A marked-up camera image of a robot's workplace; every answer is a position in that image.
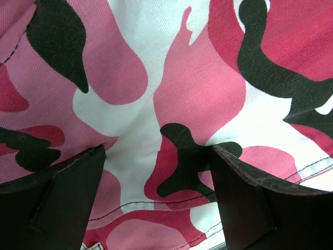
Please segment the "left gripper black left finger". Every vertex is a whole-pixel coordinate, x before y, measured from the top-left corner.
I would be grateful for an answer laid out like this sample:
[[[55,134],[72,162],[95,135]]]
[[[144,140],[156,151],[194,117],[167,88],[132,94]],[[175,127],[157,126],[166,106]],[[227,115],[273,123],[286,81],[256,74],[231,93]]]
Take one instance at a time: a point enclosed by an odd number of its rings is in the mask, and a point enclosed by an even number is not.
[[[100,145],[1,184],[1,249],[80,249],[105,158]]]

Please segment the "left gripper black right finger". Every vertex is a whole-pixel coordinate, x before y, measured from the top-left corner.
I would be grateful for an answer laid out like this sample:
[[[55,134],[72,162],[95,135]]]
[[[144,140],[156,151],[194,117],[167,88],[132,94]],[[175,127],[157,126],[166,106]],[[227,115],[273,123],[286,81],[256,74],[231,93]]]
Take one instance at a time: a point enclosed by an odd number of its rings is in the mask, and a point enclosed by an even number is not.
[[[332,192],[280,179],[219,146],[210,152],[227,249],[332,249]]]

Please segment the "pink camouflage trousers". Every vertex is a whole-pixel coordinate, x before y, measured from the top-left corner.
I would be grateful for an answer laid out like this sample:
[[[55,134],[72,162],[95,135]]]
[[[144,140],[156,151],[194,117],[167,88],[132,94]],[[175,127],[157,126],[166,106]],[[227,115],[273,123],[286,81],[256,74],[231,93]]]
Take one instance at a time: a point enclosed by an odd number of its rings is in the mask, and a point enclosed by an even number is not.
[[[223,237],[207,150],[332,190],[332,1],[1,1],[1,183],[102,145],[80,246]]]

